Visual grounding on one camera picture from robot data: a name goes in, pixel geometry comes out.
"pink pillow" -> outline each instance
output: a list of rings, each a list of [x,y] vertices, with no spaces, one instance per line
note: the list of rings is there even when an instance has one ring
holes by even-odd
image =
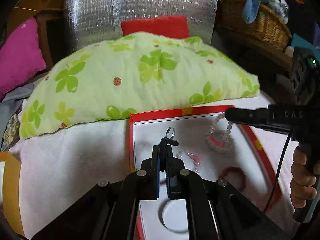
[[[0,101],[4,95],[46,68],[32,17],[16,28],[0,50]]]

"silver ring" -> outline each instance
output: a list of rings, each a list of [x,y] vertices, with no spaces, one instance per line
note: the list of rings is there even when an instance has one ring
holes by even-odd
[[[174,128],[173,128],[173,127],[169,127],[169,128],[167,129],[167,132],[165,133],[165,136],[166,136],[166,138],[167,138],[171,129],[172,129],[172,135],[171,135],[170,140],[172,140],[172,139],[174,138],[174,134],[175,134]]]
[[[163,217],[164,217],[164,211],[165,211],[166,207],[168,206],[168,204],[169,204],[170,202],[171,202],[170,199],[166,199],[166,200],[161,204],[161,206],[159,207],[159,210],[158,210],[158,218],[159,218],[161,224],[162,224],[168,231],[173,232],[173,233],[176,233],[176,234],[185,234],[185,233],[189,232],[188,229],[185,229],[185,230],[174,230],[174,229],[172,229],[172,228],[167,227],[166,224],[164,223],[164,219],[163,219]]]

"human hand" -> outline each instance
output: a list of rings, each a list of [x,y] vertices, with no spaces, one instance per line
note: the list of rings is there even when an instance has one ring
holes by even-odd
[[[317,190],[310,187],[316,182],[316,175],[320,175],[320,162],[318,162],[312,174],[307,171],[304,165],[307,163],[307,156],[299,147],[294,150],[293,164],[291,166],[291,173],[293,178],[290,183],[291,188],[291,203],[296,208],[303,208],[306,205],[306,200],[313,199],[317,195]]]

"white bedsheet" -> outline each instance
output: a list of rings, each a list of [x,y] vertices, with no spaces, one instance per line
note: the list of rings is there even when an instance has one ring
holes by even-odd
[[[208,105],[267,107],[264,95],[224,100]],[[31,239],[64,212],[99,180],[116,182],[129,173],[127,154],[128,120],[95,122],[61,129],[54,134],[20,140],[12,153],[20,155],[20,213],[25,235]],[[253,128],[276,170],[285,135]],[[283,198],[268,216],[290,235],[297,223],[290,202],[290,166],[296,142],[290,142],[280,173]]]

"bolt head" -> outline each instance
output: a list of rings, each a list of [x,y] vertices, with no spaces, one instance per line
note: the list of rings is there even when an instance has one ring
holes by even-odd
[[[98,182],[98,186],[99,186],[99,187],[105,187],[106,185],[108,185],[108,181],[105,180],[105,179],[100,180],[100,181]]]
[[[225,187],[226,185],[228,185],[228,182],[225,179],[219,179],[218,185],[221,187]]]
[[[190,171],[188,171],[187,169],[182,169],[180,170],[180,174],[182,176],[188,176],[190,174]]]
[[[139,177],[143,177],[143,176],[146,176],[147,172],[145,170],[138,170],[137,171],[137,175]]]

